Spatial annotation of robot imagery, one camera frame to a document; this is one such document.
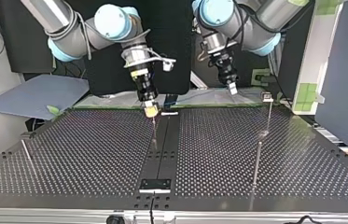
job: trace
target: black metal plate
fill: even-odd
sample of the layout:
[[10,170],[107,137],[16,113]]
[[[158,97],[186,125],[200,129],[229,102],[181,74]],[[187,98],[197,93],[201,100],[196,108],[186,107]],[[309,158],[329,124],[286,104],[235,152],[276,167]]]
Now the black metal plate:
[[182,109],[152,122],[142,111],[79,110],[0,159],[0,207],[149,209],[143,179],[171,179],[160,210],[348,213],[348,157],[284,108]]
[[348,212],[348,157],[306,122],[274,108],[180,110],[177,168],[170,210]]
[[133,209],[154,135],[142,111],[71,111],[25,142],[31,161],[21,146],[0,160],[0,207]]

